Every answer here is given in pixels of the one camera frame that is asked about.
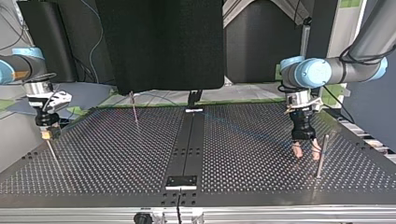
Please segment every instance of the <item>perforated table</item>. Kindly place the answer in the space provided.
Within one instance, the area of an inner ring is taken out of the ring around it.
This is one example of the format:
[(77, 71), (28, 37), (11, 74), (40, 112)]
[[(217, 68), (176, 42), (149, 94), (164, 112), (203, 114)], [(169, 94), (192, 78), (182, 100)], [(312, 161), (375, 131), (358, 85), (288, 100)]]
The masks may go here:
[[(45, 208), (35, 216), (45, 220), (51, 217), (45, 211), (60, 215), (70, 208), (99, 217), (116, 209), (122, 211), (117, 220), (131, 220), (124, 212), (142, 209), (174, 220), (176, 213), (221, 207), (230, 214), (316, 205), (381, 205), (375, 211), (396, 212), (395, 164), (325, 112), (313, 119), (319, 141), (330, 136), (321, 178), (315, 178), (318, 163), (309, 143), (299, 160), (290, 150), (292, 123), (284, 104), (203, 109), (138, 108), (138, 122), (132, 108), (92, 110), (54, 143), (57, 161), (40, 147), (0, 174), (0, 223), (4, 214), (24, 218), (20, 208)], [(197, 189), (166, 190), (169, 176), (196, 176)]]

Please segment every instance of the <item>cable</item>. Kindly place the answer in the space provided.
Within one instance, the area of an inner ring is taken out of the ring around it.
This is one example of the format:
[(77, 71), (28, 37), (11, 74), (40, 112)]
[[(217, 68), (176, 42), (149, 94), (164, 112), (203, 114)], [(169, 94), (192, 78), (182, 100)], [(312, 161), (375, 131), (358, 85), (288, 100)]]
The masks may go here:
[(298, 7), (300, 6), (301, 0), (298, 0), (297, 6), (296, 6), (296, 10), (294, 11), (294, 30), (297, 27), (297, 23), (296, 23), (296, 19), (297, 19), (297, 13), (298, 13)]
[(28, 79), (24, 80), (22, 84), (24, 84), (26, 82), (30, 82), (30, 81), (36, 81), (36, 80), (39, 80), (39, 79), (50, 79), (50, 78), (53, 78), (53, 77), (56, 77), (56, 73), (47, 73), (47, 74), (40, 75), (40, 76), (37, 76), (37, 77), (28, 78)]
[(88, 75), (88, 77), (89, 77), (90, 79), (92, 79), (92, 81), (95, 81), (95, 77), (92, 75), (91, 69), (88, 68), (88, 67), (85, 65), (85, 63), (84, 63), (82, 60), (80, 60), (78, 57), (76, 57), (76, 56), (73, 55), (73, 59), (75, 60), (76, 63), (78, 63), (78, 64), (80, 65), (80, 67), (81, 67), (81, 69), (82, 69), (82, 72), (84, 73), (84, 78), (83, 78), (82, 81), (83, 81), (83, 82), (86, 81), (87, 75)]
[(363, 65), (374, 65), (374, 64), (379, 64), (380, 62), (377, 63), (371, 63), (373, 61), (377, 61), (377, 60), (382, 60), (384, 57), (387, 57), (388, 55), (390, 55), (394, 50), (396, 50), (396, 45), (394, 45), (390, 50), (388, 50), (385, 53), (382, 54), (377, 54), (377, 55), (367, 55), (364, 56), (364, 58), (366, 59), (355, 59), (350, 55), (350, 48), (351, 46), (347, 47), (346, 49), (344, 49), (344, 51), (340, 54), (339, 56), (339, 60), (342, 63), (358, 63), (358, 64), (363, 64)]
[(297, 92), (297, 91), (306, 91), (306, 88), (291, 88), (291, 87), (286, 87), (285, 85), (283, 85), (283, 80), (280, 81), (280, 85), (277, 87), (277, 90), (283, 93), (293, 93), (293, 92)]
[(355, 120), (353, 119), (353, 117), (352, 117), (352, 115), (349, 113), (349, 111), (347, 111), (347, 109), (346, 109), (346, 107), (344, 106), (344, 104), (343, 103), (341, 103), (341, 101), (339, 101), (338, 100), (338, 98), (334, 95), (334, 94), (332, 94), (332, 92), (331, 91), (329, 91), (329, 89), (326, 87), (326, 86), (323, 86), (323, 88), (330, 94), (330, 96), (332, 97), (332, 98), (334, 98), (334, 100), (338, 103), (338, 104), (340, 104), (340, 106), (346, 111), (346, 113), (349, 115), (349, 117), (350, 117), (350, 119), (347, 119), (349, 122), (351, 122), (351, 123), (355, 123)]
[(52, 97), (53, 97), (57, 92), (60, 92), (60, 91), (58, 91), (59, 87), (61, 87), (61, 84), (59, 84), (59, 85), (56, 87), (56, 89), (55, 89), (55, 91), (53, 92), (53, 94), (50, 96), (50, 98), (48, 99), (48, 101), (44, 104), (43, 109), (42, 109), (43, 112), (47, 112), (46, 109), (47, 109), (48, 105), (50, 104), (50, 100), (52, 99)]
[(93, 55), (93, 52), (96, 50), (96, 48), (99, 46), (99, 44), (102, 42), (104, 30), (103, 30), (103, 27), (102, 27), (102, 22), (101, 22), (100, 16), (99, 16), (99, 14), (95, 11), (95, 9), (93, 9), (93, 8), (92, 8), (88, 3), (86, 3), (84, 0), (80, 0), (80, 1), (81, 1), (86, 7), (88, 7), (88, 8), (96, 15), (96, 17), (97, 17), (98, 20), (99, 20), (100, 27), (101, 27), (100, 38), (99, 38), (98, 42), (95, 44), (95, 46), (93, 46), (93, 48), (91, 49), (91, 52), (90, 52), (90, 64), (91, 64), (91, 67), (92, 67), (92, 71), (93, 71), (93, 74), (95, 75), (96, 83), (99, 83), (99, 77), (98, 77), (98, 75), (97, 75), (97, 73), (96, 73), (95, 67), (93, 66), (92, 55)]
[(0, 48), (0, 50), (9, 49), (9, 48), (14, 47), (14, 46), (15, 46), (16, 44), (18, 44), (18, 42), (20, 42), (20, 40), (22, 39), (23, 33), (24, 33), (24, 30), (22, 30), (20, 36), (18, 37), (18, 39), (17, 39), (14, 43), (12, 43), (12, 44), (10, 44), (10, 45), (8, 45), (8, 46), (5, 46), (5, 47)]

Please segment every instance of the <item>robotic arm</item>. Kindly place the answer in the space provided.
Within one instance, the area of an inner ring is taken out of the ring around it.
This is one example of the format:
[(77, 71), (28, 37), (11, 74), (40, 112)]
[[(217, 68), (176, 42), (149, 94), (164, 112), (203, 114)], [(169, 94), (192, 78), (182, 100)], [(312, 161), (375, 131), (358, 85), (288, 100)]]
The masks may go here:
[(281, 62), (282, 91), (286, 93), (288, 113), (294, 123), (292, 140), (316, 141), (310, 124), (321, 101), (311, 97), (310, 89), (328, 84), (364, 82), (386, 73), (386, 56), (396, 49), (396, 1), (381, 0), (353, 44), (340, 57), (305, 59), (293, 57)]
[(42, 138), (58, 137), (59, 116), (56, 111), (67, 106), (72, 96), (57, 91), (50, 83), (55, 74), (48, 74), (43, 54), (38, 48), (17, 48), (10, 56), (0, 56), (0, 85), (22, 81), (29, 105), (36, 111), (35, 124)]

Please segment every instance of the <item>black backdrop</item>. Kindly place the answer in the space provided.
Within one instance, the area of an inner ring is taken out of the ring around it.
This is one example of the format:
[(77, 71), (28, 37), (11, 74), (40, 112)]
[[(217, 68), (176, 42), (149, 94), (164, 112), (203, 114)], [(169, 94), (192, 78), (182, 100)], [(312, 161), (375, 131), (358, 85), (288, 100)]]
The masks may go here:
[(96, 6), (121, 94), (223, 85), (221, 0), (96, 0)]

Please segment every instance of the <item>black cable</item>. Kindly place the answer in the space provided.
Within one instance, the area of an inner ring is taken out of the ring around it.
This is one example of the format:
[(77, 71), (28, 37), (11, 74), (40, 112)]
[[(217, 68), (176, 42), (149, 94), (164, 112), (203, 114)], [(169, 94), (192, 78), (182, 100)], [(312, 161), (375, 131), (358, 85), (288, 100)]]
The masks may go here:
[(291, 88), (291, 87), (286, 87), (285, 85), (283, 85), (283, 81), (280, 81), (280, 85), (277, 87), (277, 90), (283, 93), (293, 93), (293, 92), (297, 92), (297, 91), (306, 91), (306, 88)]
[(82, 60), (80, 60), (78, 57), (73, 55), (73, 59), (75, 60), (76, 63), (80, 65), (82, 72), (84, 73), (84, 78), (82, 81), (85, 82), (87, 80), (87, 77), (89, 77), (92, 81), (95, 81), (91, 69), (87, 67), (85, 63)]
[(297, 28), (296, 25), (296, 19), (297, 19), (297, 13), (298, 13), (298, 7), (300, 6), (301, 0), (298, 0), (297, 6), (296, 6), (296, 10), (294, 11), (294, 30)]
[(9, 48), (14, 47), (16, 44), (18, 44), (18, 42), (20, 42), (20, 40), (21, 40), (22, 37), (23, 37), (23, 34), (24, 34), (24, 29), (22, 29), (22, 32), (21, 32), (20, 36), (18, 37), (18, 39), (17, 39), (14, 43), (12, 43), (12, 44), (10, 44), (10, 45), (8, 45), (8, 46), (5, 46), (5, 47), (3, 47), (3, 48), (0, 48), (0, 50), (9, 49)]
[(347, 47), (340, 54), (340, 56), (339, 56), (340, 62), (342, 62), (342, 63), (359, 63), (359, 64), (364, 64), (364, 65), (374, 65), (374, 64), (379, 64), (380, 62), (372, 63), (373, 61), (382, 60), (383, 58), (390, 55), (394, 50), (396, 50), (396, 45), (394, 45), (390, 50), (388, 50), (385, 53), (364, 56), (365, 59), (359, 59), (359, 60), (355, 59), (354, 57), (352, 57), (350, 55), (350, 52), (349, 52), (350, 48), (351, 48), (351, 46)]
[(329, 91), (329, 89), (326, 87), (326, 86), (323, 86), (323, 88), (330, 94), (330, 96), (332, 97), (332, 98), (334, 98), (334, 100), (338, 103), (338, 104), (340, 104), (340, 106), (346, 111), (346, 113), (349, 115), (349, 117), (350, 117), (350, 119), (346, 119), (346, 120), (348, 120), (349, 122), (351, 122), (351, 123), (355, 123), (355, 120), (353, 119), (353, 116), (349, 113), (349, 111), (347, 111), (347, 109), (346, 109), (346, 107), (344, 106), (344, 104), (343, 103), (341, 103), (341, 101), (339, 101), (338, 100), (338, 98), (334, 95), (334, 94), (332, 94), (332, 92), (331, 91)]
[(109, 81), (102, 82), (102, 84), (107, 84), (107, 83), (112, 82), (112, 81), (115, 81), (115, 80), (116, 80), (115, 78), (111, 78)]

